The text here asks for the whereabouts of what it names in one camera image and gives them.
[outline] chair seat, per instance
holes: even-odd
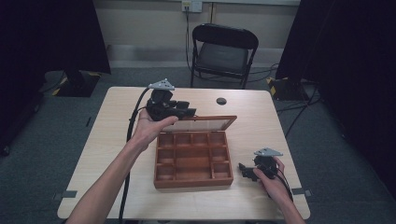
[[[197,69],[245,74],[248,50],[204,43],[196,60]]]

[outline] chair backrest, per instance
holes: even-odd
[[[259,39],[248,30],[204,23],[192,31],[192,40],[239,49],[253,49],[259,46]]]

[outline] table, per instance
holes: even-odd
[[[67,218],[78,200],[114,160],[125,144],[129,118],[144,88],[113,87],[106,94],[87,143],[82,151],[67,190],[76,190],[76,198],[63,198],[58,210]],[[143,98],[146,104],[151,91]],[[274,202],[260,185],[242,177],[238,162],[253,166],[253,152],[270,147],[284,154],[285,176],[292,189],[301,187],[297,171],[282,132],[274,104],[268,91],[178,89],[172,100],[189,101],[198,116],[236,115],[226,130],[233,166],[231,186],[183,189],[155,189],[153,185],[154,140],[140,155],[131,170],[124,218],[138,220],[265,220],[283,218]],[[217,98],[227,100],[218,105]],[[108,218],[117,218],[120,191]],[[303,194],[294,195],[294,202],[303,218],[310,211]]]

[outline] wall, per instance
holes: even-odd
[[[190,13],[190,33],[196,25],[211,21],[245,28],[260,41],[256,57],[259,60],[255,62],[266,60],[260,60],[260,57],[271,54],[275,57],[271,60],[277,61],[285,47],[298,4],[295,0],[262,1],[279,4],[262,5],[257,3],[260,2],[258,0],[251,4],[203,2],[202,13]],[[166,49],[179,53],[185,50],[187,20],[181,11],[180,1],[94,3],[107,45],[130,45],[138,49]]]

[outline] wooden box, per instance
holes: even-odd
[[[157,189],[225,186],[233,169],[225,130],[236,116],[193,117],[160,133],[154,169]]]

